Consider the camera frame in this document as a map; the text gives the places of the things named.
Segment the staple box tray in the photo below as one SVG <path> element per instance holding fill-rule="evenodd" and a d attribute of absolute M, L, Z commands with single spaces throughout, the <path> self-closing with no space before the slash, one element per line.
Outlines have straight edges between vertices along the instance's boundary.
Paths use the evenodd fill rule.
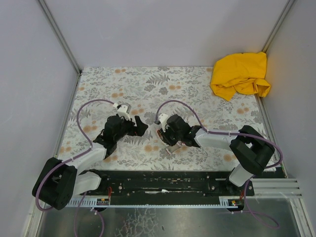
<path fill-rule="evenodd" d="M 167 151 L 167 153 L 169 155 L 171 155 L 172 153 L 174 153 L 175 151 L 177 151 L 179 148 L 181 148 L 181 146 L 179 145 L 174 145 L 174 146 L 168 146 L 165 150 Z"/>

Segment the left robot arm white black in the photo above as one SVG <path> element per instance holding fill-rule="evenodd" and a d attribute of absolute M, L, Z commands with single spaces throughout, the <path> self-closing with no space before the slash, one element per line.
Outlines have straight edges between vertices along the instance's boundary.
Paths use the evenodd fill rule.
<path fill-rule="evenodd" d="M 141 137 L 147 129 L 148 125 L 139 116 L 129 120 L 119 115 L 110 116 L 99 135 L 90 142 L 87 151 L 66 160 L 48 159 L 32 190 L 36 207 L 45 211 L 40 205 L 42 201 L 49 205 L 49 209 L 61 210 L 73 196 L 97 189 L 101 177 L 87 171 L 87 168 L 108 158 L 124 136 Z"/>

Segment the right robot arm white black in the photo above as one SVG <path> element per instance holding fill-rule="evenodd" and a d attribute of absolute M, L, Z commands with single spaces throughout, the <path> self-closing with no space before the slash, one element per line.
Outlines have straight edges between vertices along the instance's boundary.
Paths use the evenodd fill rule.
<path fill-rule="evenodd" d="M 180 146 L 213 147 L 234 153 L 239 165 L 232 170 L 228 181 L 241 187 L 254 175 L 260 175 L 275 152 L 273 145 L 264 139 L 253 127 L 245 125 L 237 134 L 226 131 L 207 132 L 201 126 L 190 126 L 179 115 L 160 114 L 158 122 L 160 139 L 169 146 L 172 153 Z"/>

